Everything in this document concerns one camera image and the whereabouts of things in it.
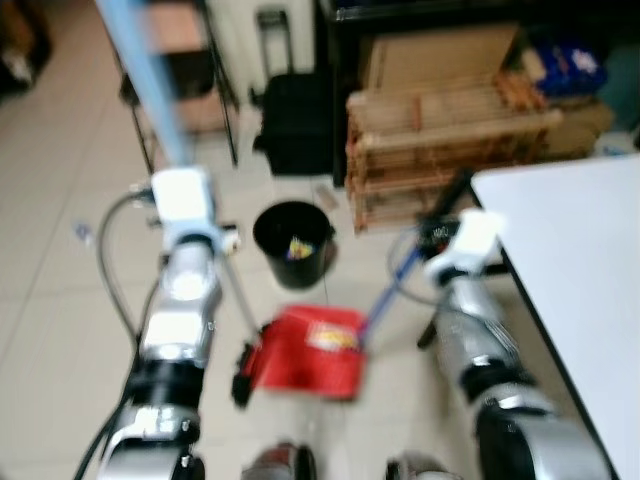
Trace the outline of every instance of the white wall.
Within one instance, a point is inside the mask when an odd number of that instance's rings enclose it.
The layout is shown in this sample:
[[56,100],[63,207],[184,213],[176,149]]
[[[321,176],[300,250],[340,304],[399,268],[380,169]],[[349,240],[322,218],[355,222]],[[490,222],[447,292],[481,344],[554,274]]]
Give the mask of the white wall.
[[[314,65],[313,0],[208,0],[225,67],[240,100],[247,101],[250,86],[261,92],[265,75],[255,12],[260,6],[279,6],[287,11],[293,44],[294,67],[309,71]],[[285,65],[285,50],[271,50],[272,64]]]

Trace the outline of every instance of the wooden box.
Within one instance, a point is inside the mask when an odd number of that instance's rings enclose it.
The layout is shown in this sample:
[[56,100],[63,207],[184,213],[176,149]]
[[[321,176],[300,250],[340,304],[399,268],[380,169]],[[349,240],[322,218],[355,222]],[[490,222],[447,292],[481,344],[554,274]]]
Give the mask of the wooden box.
[[411,223],[461,168],[531,163],[562,119],[517,74],[357,92],[347,110],[346,187],[356,231]]

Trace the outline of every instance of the blue broom handle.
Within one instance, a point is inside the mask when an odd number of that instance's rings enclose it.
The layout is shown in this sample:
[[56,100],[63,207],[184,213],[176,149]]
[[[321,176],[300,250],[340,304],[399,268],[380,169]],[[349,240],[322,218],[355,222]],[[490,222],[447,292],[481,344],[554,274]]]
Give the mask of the blue broom handle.
[[417,247],[413,247],[404,258],[400,266],[393,273],[395,276],[395,280],[378,297],[378,301],[369,312],[369,316],[367,317],[365,324],[360,328],[360,331],[358,332],[358,345],[360,345],[361,348],[365,346],[369,334],[380,322],[382,316],[391,305],[391,301],[393,300],[393,297],[396,293],[396,282],[402,283],[404,279],[407,278],[407,276],[411,273],[414,265],[418,260],[420,260],[420,258],[420,251]]
[[167,160],[175,167],[192,163],[191,147],[178,119],[166,65],[152,55],[141,0],[97,0],[98,9],[120,59],[151,120]]

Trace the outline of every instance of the black suitcase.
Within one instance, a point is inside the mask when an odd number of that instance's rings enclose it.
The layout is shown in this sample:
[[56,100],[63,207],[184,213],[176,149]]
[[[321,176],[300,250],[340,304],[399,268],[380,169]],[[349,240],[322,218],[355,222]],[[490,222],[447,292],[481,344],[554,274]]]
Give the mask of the black suitcase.
[[331,83],[328,75],[294,73],[289,21],[284,10],[260,10],[256,18],[262,41],[265,75],[271,77],[266,42],[284,32],[287,73],[269,79],[264,94],[252,89],[262,106],[262,133],[253,146],[263,151],[273,175],[318,175],[332,170]]

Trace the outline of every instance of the black trash can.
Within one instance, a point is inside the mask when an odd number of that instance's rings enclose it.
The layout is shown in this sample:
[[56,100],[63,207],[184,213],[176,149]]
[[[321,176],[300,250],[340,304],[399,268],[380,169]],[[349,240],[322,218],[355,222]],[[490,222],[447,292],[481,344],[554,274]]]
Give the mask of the black trash can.
[[[310,287],[322,278],[326,247],[333,233],[322,210],[299,201],[269,207],[253,225],[253,238],[267,256],[276,279],[282,286],[293,289]],[[287,259],[294,237],[313,245],[313,253],[302,259]]]

